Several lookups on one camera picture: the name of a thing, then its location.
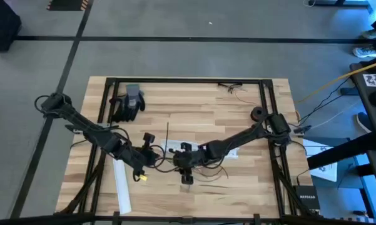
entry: yellow object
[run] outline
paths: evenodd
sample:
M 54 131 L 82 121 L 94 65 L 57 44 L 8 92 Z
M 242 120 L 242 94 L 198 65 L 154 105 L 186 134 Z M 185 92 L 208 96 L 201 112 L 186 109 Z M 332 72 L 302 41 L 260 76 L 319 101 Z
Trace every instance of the yellow object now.
M 140 175 L 139 178 L 142 179 L 142 180 L 144 180 L 144 181 L 148 180 L 148 177 L 146 177 L 145 175 Z
M 350 72 L 350 73 L 348 72 L 348 73 L 346 73 L 346 74 L 343 75 L 343 76 L 340 76 L 340 77 L 338 77 L 338 78 L 335 78 L 335 79 L 333 79 L 332 81 L 328 82 L 326 85 L 324 85 L 324 86 L 318 88 L 316 91 L 312 92 L 311 94 L 309 94 L 307 97 L 303 98 L 302 100 L 300 100 L 300 101 L 295 101 L 295 103 L 301 103 L 301 102 L 306 101 L 308 98 L 312 97 L 314 94 L 318 93 L 318 92 L 321 91 L 322 89 L 325 89 L 325 88 L 329 87 L 331 84 L 333 84 L 333 83 L 339 81 L 339 80 L 342 79 L 342 78 L 347 78 L 347 77 L 349 77 L 349 76 L 351 76 L 351 75 L 353 75 L 353 74 L 357 74 L 357 73 L 363 72 L 363 71 L 368 70 L 368 69 L 370 69 L 370 68 L 373 68 L 373 67 L 375 67 L 375 66 L 376 66 L 376 63 L 371 64 L 371 65 L 366 66 L 366 67 L 363 67 L 362 69 L 358 69 L 358 70 L 352 71 L 352 72 Z

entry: yellow cable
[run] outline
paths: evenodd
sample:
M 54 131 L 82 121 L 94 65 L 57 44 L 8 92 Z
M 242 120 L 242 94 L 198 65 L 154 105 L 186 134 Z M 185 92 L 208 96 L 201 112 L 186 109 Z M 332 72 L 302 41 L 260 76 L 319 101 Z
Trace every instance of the yellow cable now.
M 343 75 L 343 76 L 340 76 L 340 77 L 338 77 L 338 78 L 335 78 L 335 79 L 333 79 L 332 81 L 330 81 L 330 82 L 328 82 L 327 84 L 325 84 L 324 86 L 318 88 L 316 91 L 312 92 L 311 94 L 309 94 L 307 97 L 303 98 L 302 100 L 300 100 L 300 101 L 295 101 L 295 103 L 301 103 L 301 102 L 306 101 L 308 98 L 312 97 L 314 94 L 318 93 L 318 92 L 321 91 L 322 89 L 325 89 L 325 88 L 329 87 L 331 84 L 333 84 L 333 83 L 339 81 L 340 79 L 343 79 L 343 78 L 345 78 L 345 77 L 347 78 L 347 77 L 349 77 L 349 76 L 351 76 L 351 75 L 353 75 L 353 74 L 357 74 L 357 73 L 363 72 L 363 71 L 368 70 L 368 69 L 370 69 L 370 68 L 374 68 L 375 66 L 376 66 L 376 63 L 371 64 L 371 65 L 366 66 L 366 67 L 363 67 L 362 69 L 358 69 L 358 70 L 352 71 L 352 72 L 350 72 L 350 73 L 348 72 L 348 73 L 346 73 L 346 74 Z

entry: gray glove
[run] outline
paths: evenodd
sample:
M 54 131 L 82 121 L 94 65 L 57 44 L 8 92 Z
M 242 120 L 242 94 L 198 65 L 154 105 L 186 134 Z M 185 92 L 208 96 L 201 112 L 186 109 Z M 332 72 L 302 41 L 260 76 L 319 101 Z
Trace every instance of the gray glove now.
M 139 90 L 138 84 L 127 85 L 125 95 L 110 99 L 111 104 L 115 102 L 119 102 L 119 106 L 111 120 L 117 123 L 134 121 L 138 111 L 144 111 L 146 108 L 143 92 Z

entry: wooden table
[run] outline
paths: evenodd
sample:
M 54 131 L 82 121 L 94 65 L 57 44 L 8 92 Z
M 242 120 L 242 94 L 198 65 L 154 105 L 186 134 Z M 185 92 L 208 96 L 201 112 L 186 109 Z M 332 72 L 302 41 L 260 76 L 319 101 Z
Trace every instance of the wooden table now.
M 97 121 L 105 80 L 106 77 L 89 79 L 81 114 L 92 121 Z M 288 123 L 296 123 L 288 80 L 273 79 L 273 83 L 279 112 Z M 118 93 L 125 92 L 125 85 L 120 85 Z M 253 124 L 250 111 L 254 105 L 261 106 L 258 88 L 257 84 L 244 84 L 244 90 L 237 89 L 234 95 L 216 84 L 143 82 L 140 83 L 140 89 L 145 92 L 146 111 L 139 112 L 134 122 L 122 122 L 119 125 L 129 132 L 134 146 L 143 144 L 145 132 L 154 134 L 155 144 L 161 144 L 161 140 L 166 138 L 167 123 L 168 138 L 171 140 L 205 143 L 224 139 Z M 80 140 L 83 137 L 75 135 L 74 143 Z M 72 148 L 57 211 L 64 208 L 83 185 L 90 149 L 88 142 Z M 287 159 L 291 180 L 295 184 L 296 176 L 308 169 L 304 149 L 297 144 L 288 145 Z M 132 169 L 126 166 L 132 212 L 125 216 L 252 218 L 254 213 L 258 213 L 261 218 L 279 218 L 266 139 L 241 146 L 238 159 L 226 159 L 222 166 L 228 173 L 228 179 L 224 172 L 213 182 L 206 182 L 210 178 L 194 174 L 196 180 L 190 187 L 181 184 L 181 176 L 177 172 L 162 174 L 148 168 L 145 169 L 148 180 L 134 182 Z M 164 163 L 161 168 L 170 169 L 172 166 Z M 202 172 L 210 174 L 216 171 Z M 299 178 L 301 185 L 312 185 L 309 172 Z M 88 195 L 87 206 L 90 206 L 92 190 Z M 284 193 L 288 213 L 286 191 Z M 119 211 L 118 197 L 113 162 L 107 156 L 97 215 L 112 216 L 114 211 Z

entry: shoe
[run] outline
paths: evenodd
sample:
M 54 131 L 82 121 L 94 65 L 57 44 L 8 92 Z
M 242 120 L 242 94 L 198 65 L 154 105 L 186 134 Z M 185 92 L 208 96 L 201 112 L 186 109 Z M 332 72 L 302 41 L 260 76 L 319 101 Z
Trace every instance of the shoe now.
M 365 39 L 376 39 L 376 30 L 371 29 L 369 31 L 364 31 L 361 36 Z
M 376 51 L 372 47 L 355 47 L 353 54 L 359 58 L 376 57 Z
M 365 132 L 369 133 L 371 132 L 371 122 L 370 119 L 368 118 L 368 115 L 365 114 L 364 112 L 360 112 L 356 115 L 356 120 L 358 125 L 365 130 Z

